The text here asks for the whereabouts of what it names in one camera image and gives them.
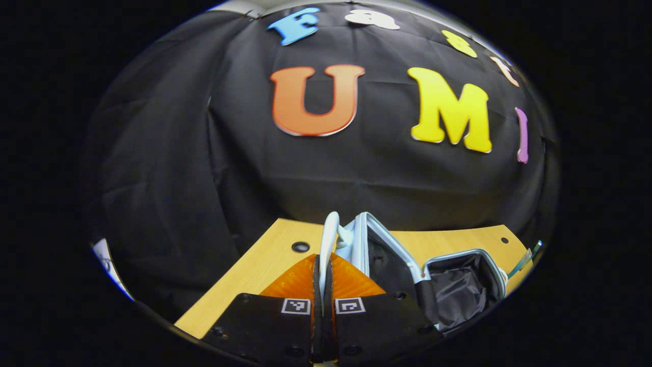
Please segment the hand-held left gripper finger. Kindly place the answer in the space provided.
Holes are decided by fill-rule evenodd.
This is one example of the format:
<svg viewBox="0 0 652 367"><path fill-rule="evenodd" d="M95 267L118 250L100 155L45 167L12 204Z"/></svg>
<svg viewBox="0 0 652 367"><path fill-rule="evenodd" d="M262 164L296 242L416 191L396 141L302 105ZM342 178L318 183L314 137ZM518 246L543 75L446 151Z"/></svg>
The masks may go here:
<svg viewBox="0 0 652 367"><path fill-rule="evenodd" d="M326 358L337 365L401 365L443 340L412 295L383 290L339 255L329 260Z"/></svg>
<svg viewBox="0 0 652 367"><path fill-rule="evenodd" d="M321 316L314 279L319 256L298 261L259 294L240 293L203 337L258 365L311 365Z"/></svg>

